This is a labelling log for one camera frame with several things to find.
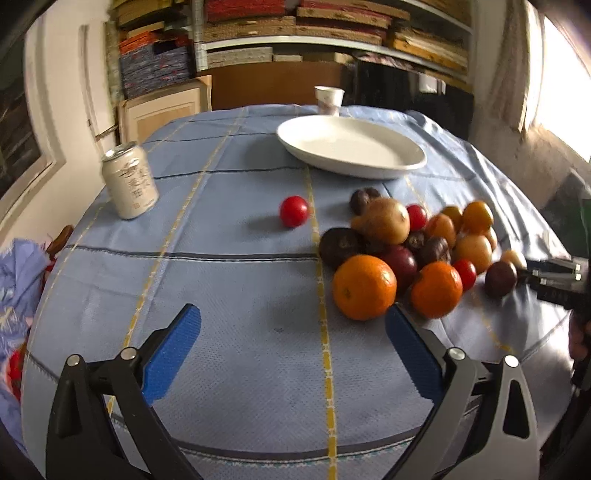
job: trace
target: human hand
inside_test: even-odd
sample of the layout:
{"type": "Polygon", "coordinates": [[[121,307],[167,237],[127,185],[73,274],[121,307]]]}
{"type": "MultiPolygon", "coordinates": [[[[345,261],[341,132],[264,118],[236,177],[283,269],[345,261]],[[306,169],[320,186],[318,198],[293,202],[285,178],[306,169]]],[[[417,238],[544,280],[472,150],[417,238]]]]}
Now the human hand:
{"type": "Polygon", "coordinates": [[[585,360],[589,354],[584,343],[586,335],[591,335],[591,322],[573,310],[569,320],[569,353],[573,360],[585,360]]]}

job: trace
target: cherry tomato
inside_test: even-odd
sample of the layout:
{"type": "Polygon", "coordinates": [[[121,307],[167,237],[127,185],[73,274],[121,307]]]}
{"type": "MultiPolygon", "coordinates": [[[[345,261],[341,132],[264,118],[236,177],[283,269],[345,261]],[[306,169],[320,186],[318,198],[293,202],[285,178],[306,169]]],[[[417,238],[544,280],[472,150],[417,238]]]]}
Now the cherry tomato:
{"type": "Polygon", "coordinates": [[[452,266],[460,274],[464,291],[470,290],[476,282],[476,267],[474,264],[471,261],[463,258],[458,260],[452,266]]]}
{"type": "Polygon", "coordinates": [[[409,205],[407,210],[411,232],[416,232],[427,224],[427,211],[421,205],[409,205]]]}
{"type": "Polygon", "coordinates": [[[303,225],[309,216],[308,203],[302,198],[293,196],[283,200],[279,208],[279,217],[283,225],[288,228],[295,228],[303,225]]]}

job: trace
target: white cup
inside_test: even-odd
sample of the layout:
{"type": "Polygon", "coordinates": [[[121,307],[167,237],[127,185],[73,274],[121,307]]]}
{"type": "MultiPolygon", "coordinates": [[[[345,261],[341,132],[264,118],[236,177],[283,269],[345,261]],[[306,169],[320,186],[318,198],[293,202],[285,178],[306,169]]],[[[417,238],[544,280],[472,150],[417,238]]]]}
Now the white cup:
{"type": "Polygon", "coordinates": [[[345,91],[335,87],[314,87],[316,100],[318,100],[319,115],[339,116],[339,109],[343,103],[345,91]]]}

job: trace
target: white shelf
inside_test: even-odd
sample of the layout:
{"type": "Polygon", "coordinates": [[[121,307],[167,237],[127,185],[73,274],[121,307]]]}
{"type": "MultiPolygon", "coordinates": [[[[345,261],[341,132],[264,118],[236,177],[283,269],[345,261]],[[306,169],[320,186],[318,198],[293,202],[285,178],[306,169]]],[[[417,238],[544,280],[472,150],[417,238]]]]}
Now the white shelf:
{"type": "Polygon", "coordinates": [[[208,43],[203,43],[206,50],[218,50],[224,48],[240,47],[244,45],[270,45],[277,43],[300,43],[308,45],[330,45],[333,47],[350,48],[351,50],[369,51],[394,57],[400,60],[406,60],[413,63],[417,63],[424,67],[427,67],[436,72],[441,72],[455,79],[467,82],[466,75],[463,75],[455,70],[442,67],[437,63],[410,55],[403,51],[394,50],[388,47],[382,47],[378,45],[372,45],[369,43],[352,41],[352,40],[340,40],[338,38],[326,38],[326,37],[308,37],[303,35],[269,35],[267,37],[243,37],[243,38],[230,38],[228,40],[218,40],[208,43]]]}
{"type": "Polygon", "coordinates": [[[421,0],[399,0],[402,3],[408,4],[408,5],[413,5],[414,7],[420,8],[421,10],[425,10],[425,12],[429,12],[433,15],[436,15],[444,20],[447,20],[449,23],[454,24],[457,27],[460,27],[463,30],[466,30],[468,33],[472,33],[472,27],[470,27],[469,25],[466,25],[462,22],[460,22],[457,18],[453,18],[451,15],[448,15],[445,12],[442,12],[441,10],[432,7],[431,5],[427,5],[424,2],[421,2],[421,0]]]}

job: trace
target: blue tablecloth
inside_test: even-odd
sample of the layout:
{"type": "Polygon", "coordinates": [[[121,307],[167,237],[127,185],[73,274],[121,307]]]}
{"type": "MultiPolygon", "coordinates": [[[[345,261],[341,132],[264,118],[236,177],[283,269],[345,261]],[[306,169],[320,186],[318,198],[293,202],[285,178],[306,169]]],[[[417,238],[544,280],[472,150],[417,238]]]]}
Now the blue tablecloth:
{"type": "MultiPolygon", "coordinates": [[[[348,225],[349,196],[368,186],[431,213],[483,199],[501,247],[530,258],[548,255],[541,235],[549,227],[470,144],[414,112],[342,114],[413,139],[427,154],[422,170],[380,182],[308,168],[275,130],[314,113],[267,105],[175,120],[144,143],[160,191],[151,211],[120,220],[106,192],[97,197],[53,270],[29,342],[23,429],[41,470],[66,357],[95,361],[139,346],[185,303],[201,310],[201,334],[154,407],[204,478],[330,480],[337,470],[340,480],[379,479],[400,457],[433,404],[418,394],[384,319],[347,320],[325,294],[330,273],[320,274],[317,234],[348,225]],[[315,207],[293,230],[277,215],[290,195],[315,207]]],[[[428,326],[472,358],[519,357],[543,441],[570,396],[566,312],[526,288],[493,301],[482,281],[428,326]]],[[[112,421],[142,466],[117,405],[112,421]]]]}

